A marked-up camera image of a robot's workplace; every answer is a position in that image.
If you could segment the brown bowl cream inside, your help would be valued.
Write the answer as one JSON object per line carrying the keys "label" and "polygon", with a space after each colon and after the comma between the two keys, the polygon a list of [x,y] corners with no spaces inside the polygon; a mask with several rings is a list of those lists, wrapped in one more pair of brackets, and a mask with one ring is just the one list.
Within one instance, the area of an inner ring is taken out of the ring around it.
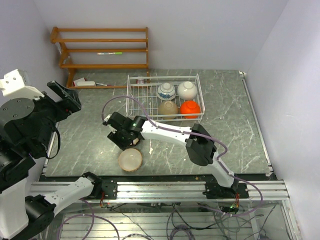
{"label": "brown bowl cream inside", "polygon": [[135,148],[128,148],[124,150],[118,157],[118,165],[126,172],[134,172],[138,170],[142,163],[142,154]]}

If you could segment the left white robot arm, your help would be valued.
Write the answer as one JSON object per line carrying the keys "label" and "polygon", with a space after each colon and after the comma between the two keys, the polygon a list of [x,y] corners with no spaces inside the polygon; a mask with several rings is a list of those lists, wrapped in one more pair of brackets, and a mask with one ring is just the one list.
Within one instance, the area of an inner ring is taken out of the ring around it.
{"label": "left white robot arm", "polygon": [[56,124],[81,110],[78,92],[55,81],[47,86],[60,96],[54,101],[32,86],[3,86],[8,101],[0,108],[0,237],[27,240],[43,231],[54,217],[82,198],[96,199],[103,181],[86,172],[75,182],[44,195],[26,195],[30,169],[48,157]]}

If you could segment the dark bowl beige inside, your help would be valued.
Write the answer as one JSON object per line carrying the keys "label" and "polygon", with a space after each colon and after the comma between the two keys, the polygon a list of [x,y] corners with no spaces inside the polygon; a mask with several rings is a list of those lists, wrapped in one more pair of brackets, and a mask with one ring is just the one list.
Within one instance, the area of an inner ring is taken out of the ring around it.
{"label": "dark bowl beige inside", "polygon": [[132,143],[131,143],[131,145],[132,146],[137,146],[139,143],[140,143],[140,139],[139,138],[136,138],[136,139],[134,139],[133,141],[132,141]]}

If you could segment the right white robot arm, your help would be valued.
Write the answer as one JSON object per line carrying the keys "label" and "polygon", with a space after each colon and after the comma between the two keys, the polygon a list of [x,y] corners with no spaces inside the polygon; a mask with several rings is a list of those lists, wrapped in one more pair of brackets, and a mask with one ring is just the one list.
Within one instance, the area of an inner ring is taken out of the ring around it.
{"label": "right white robot arm", "polygon": [[210,168],[216,181],[216,186],[209,191],[210,196],[236,196],[239,181],[221,160],[226,151],[217,153],[215,143],[218,141],[214,140],[202,125],[195,123],[192,127],[178,127],[159,123],[145,116],[131,119],[116,111],[106,116],[102,124],[110,128],[108,139],[123,151],[142,140],[158,140],[184,147],[193,164]]}

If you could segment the orange red bowl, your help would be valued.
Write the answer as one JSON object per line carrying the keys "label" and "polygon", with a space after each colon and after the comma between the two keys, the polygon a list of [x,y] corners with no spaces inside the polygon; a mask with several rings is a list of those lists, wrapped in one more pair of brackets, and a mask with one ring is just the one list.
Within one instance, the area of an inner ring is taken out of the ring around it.
{"label": "orange red bowl", "polygon": [[186,119],[195,119],[198,115],[188,115],[188,114],[200,114],[201,108],[200,106],[193,100],[187,100],[180,106],[180,113],[186,115]]}

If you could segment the glossy black bowl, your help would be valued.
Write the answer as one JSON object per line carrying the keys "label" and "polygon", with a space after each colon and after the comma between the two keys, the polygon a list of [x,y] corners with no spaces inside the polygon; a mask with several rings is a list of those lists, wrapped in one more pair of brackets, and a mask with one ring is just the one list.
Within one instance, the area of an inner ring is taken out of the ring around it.
{"label": "glossy black bowl", "polygon": [[179,113],[178,106],[172,101],[163,101],[158,107],[158,115],[164,120],[173,120]]}

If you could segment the white wire dish rack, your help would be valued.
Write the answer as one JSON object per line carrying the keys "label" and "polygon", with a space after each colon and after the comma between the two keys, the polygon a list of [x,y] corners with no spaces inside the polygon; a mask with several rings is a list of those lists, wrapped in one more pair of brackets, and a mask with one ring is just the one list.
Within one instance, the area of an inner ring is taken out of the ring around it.
{"label": "white wire dish rack", "polygon": [[205,113],[199,75],[128,76],[125,113],[148,116],[157,122],[198,121]]}

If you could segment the white ceramic bowl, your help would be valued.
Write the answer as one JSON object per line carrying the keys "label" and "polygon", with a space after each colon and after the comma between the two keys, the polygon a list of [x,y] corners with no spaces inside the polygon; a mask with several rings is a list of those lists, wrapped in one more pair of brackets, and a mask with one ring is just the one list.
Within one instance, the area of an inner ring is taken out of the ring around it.
{"label": "white ceramic bowl", "polygon": [[178,96],[185,100],[193,100],[197,96],[197,87],[191,81],[184,81],[177,87]]}

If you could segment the blue patterned white bowl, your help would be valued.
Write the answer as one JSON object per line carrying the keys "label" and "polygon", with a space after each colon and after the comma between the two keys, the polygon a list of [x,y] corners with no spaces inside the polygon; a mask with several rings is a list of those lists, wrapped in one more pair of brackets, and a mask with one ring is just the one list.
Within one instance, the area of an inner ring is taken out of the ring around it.
{"label": "blue patterned white bowl", "polygon": [[157,88],[156,95],[163,101],[171,101],[176,97],[176,89],[173,84],[165,82]]}

